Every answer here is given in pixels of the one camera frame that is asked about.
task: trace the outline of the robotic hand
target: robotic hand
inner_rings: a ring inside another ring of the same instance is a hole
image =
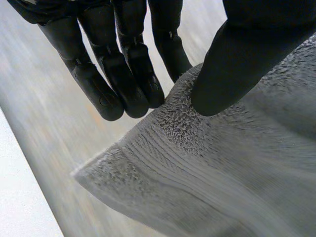
[[[164,103],[164,93],[143,42],[146,0],[8,0],[38,24],[100,115],[140,118]],[[182,0],[148,0],[156,47],[173,81],[191,67],[177,34]],[[78,20],[113,90],[82,42]],[[117,45],[116,27],[121,50]]]
[[[316,0],[223,0],[218,30],[195,81],[191,102],[215,115],[248,93],[316,32]]]
[[[8,1],[26,20],[40,25],[103,118],[116,120],[124,109],[139,118],[148,107],[163,103],[142,39],[146,0]],[[176,81],[191,67],[177,35],[182,0],[148,2],[156,46]],[[191,95],[193,107],[204,116],[241,99],[316,31],[316,0],[223,2],[228,19],[215,36]],[[115,93],[91,63],[77,19]],[[115,20],[124,56],[116,44]]]

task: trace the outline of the gray towel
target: gray towel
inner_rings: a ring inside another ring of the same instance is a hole
[[[76,180],[170,237],[316,236],[316,37],[210,118],[190,103],[200,69]]]

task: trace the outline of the blurred background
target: blurred background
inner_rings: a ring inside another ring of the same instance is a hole
[[[108,208],[70,176],[140,119],[124,115],[116,122],[103,120],[39,28],[4,0],[0,15],[0,107],[64,236],[163,237]],[[193,65],[203,62],[225,20],[221,0],[184,0],[178,32]],[[97,65],[85,35],[83,39]],[[155,48],[149,9],[144,41],[167,95],[173,82]]]

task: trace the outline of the white table surface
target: white table surface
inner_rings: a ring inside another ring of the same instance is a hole
[[[0,237],[63,237],[1,109]]]

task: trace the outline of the towel fold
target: towel fold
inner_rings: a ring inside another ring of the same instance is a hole
[[[191,107],[200,69],[76,180],[170,237],[315,236],[316,36],[210,118]]]

